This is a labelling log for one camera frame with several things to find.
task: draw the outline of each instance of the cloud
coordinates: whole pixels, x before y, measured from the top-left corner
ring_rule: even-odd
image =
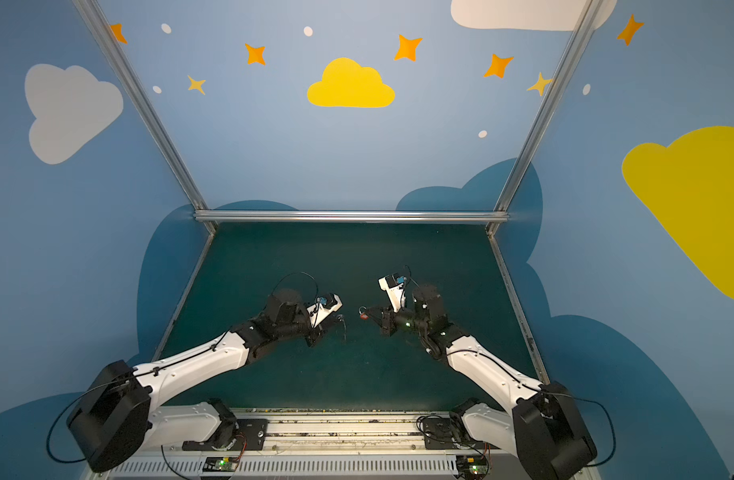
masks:
[[[734,299],[734,127],[700,128],[622,162],[633,193],[703,275]]]
[[[350,58],[337,58],[324,69],[322,81],[308,87],[308,101],[319,107],[387,107],[396,93],[380,73]]]
[[[617,0],[602,0],[594,28],[612,14]],[[514,28],[571,32],[586,0],[452,0],[452,19],[468,28]]]
[[[463,188],[423,187],[412,190],[399,201],[396,210],[492,211],[515,161],[511,158],[485,168],[468,180]]]
[[[36,120],[28,139],[46,164],[68,160],[122,113],[122,93],[82,67],[37,64],[26,74],[26,100]]]

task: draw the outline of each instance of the star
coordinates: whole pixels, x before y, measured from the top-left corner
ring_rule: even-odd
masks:
[[[249,65],[250,63],[260,63],[261,65],[266,64],[266,61],[263,60],[263,50],[266,50],[266,47],[252,48],[248,44],[244,44],[244,46],[247,47],[247,52],[249,52],[247,65]]]
[[[633,19],[633,15],[631,15],[631,18],[628,21],[628,25],[622,30],[622,32],[617,36],[618,40],[625,40],[626,46],[631,44],[631,38],[633,38],[633,34],[636,33],[637,30],[639,30],[644,23],[638,23],[636,20]]]
[[[415,49],[420,44],[421,40],[423,39],[416,38],[415,40],[407,40],[406,38],[399,35],[399,51],[396,52],[396,57],[394,58],[394,60],[399,60],[400,58],[409,58],[412,62],[414,62]]]
[[[503,75],[506,74],[506,67],[508,66],[508,63],[513,59],[514,57],[500,58],[496,54],[493,54],[492,65],[490,65],[490,69],[487,70],[487,73],[485,73],[484,76],[489,77],[490,75],[497,75],[498,77],[502,78]]]
[[[546,85],[553,82],[554,80],[552,78],[549,78],[548,80],[545,80],[543,78],[543,72],[540,72],[537,74],[537,83],[527,89],[527,91],[530,90],[537,90],[540,93],[540,96],[543,96],[543,90],[545,89]]]
[[[122,35],[122,24],[117,23],[115,25],[109,25],[111,27],[111,31],[113,32],[113,36],[116,37],[116,40],[122,43],[126,43],[126,38],[124,38],[124,35]]]
[[[189,90],[198,90],[202,92],[202,95],[204,95],[204,91],[202,90],[202,84],[206,82],[206,80],[201,80],[200,82],[197,82],[193,78],[191,78],[191,75],[188,76],[188,79],[191,81],[191,86],[188,87]]]

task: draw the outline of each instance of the blue wall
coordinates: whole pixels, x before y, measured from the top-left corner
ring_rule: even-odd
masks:
[[[121,86],[70,0],[0,0],[0,454],[22,446],[44,478],[71,478],[82,465],[46,460],[49,422],[105,364],[151,357],[206,232],[122,91],[118,118],[62,163],[45,163],[55,156],[30,143],[35,114],[58,128],[102,102],[30,106],[24,85],[36,64],[54,65],[58,78],[78,65],[115,85],[104,87],[113,95]],[[82,91],[66,83],[62,94]],[[42,147],[81,131],[56,130],[57,143]],[[77,458],[63,433],[55,445]],[[0,478],[32,478],[2,458]]]
[[[298,210],[394,210],[413,190],[459,189],[518,154],[541,101],[528,88],[541,72],[551,78],[569,38],[467,28],[453,19],[450,0],[100,4],[109,23],[122,25],[122,48],[213,208],[265,200]],[[415,62],[394,60],[400,34],[423,39]],[[245,44],[265,47],[265,64],[248,64]],[[484,76],[493,54],[514,58],[502,78]],[[393,103],[309,102],[309,86],[340,57],[375,68],[395,91]],[[189,76],[204,81],[204,94],[189,90]],[[414,208],[438,207],[422,199]]]
[[[631,14],[644,25],[626,46]],[[498,229],[552,379],[607,404],[620,430],[605,480],[734,470],[734,299],[621,171],[640,144],[715,125],[734,127],[734,2],[619,0]],[[688,208],[699,219],[721,202]],[[588,413],[605,455],[606,421]]]

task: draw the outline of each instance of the green table surface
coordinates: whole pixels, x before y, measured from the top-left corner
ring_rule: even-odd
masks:
[[[449,410],[470,397],[496,403],[467,377],[432,360],[410,332],[381,337],[360,306],[388,305],[378,278],[409,265],[435,284],[450,320],[527,375],[534,368],[482,226],[429,224],[222,224],[174,325],[162,358],[256,315],[285,274],[313,275],[340,295],[338,325],[314,348],[280,342],[247,367],[215,376],[170,405],[217,397],[230,407]],[[294,275],[280,288],[314,297]]]

